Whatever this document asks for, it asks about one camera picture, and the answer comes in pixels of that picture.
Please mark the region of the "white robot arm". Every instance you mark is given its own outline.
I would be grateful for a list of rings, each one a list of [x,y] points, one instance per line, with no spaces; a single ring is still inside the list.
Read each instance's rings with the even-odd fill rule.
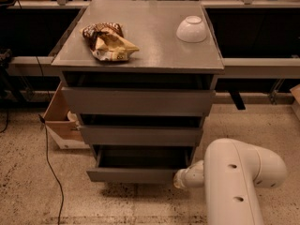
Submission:
[[[179,170],[176,188],[205,190],[208,225],[264,225],[256,188],[277,188],[287,167],[275,152],[233,139],[211,142],[200,160]]]

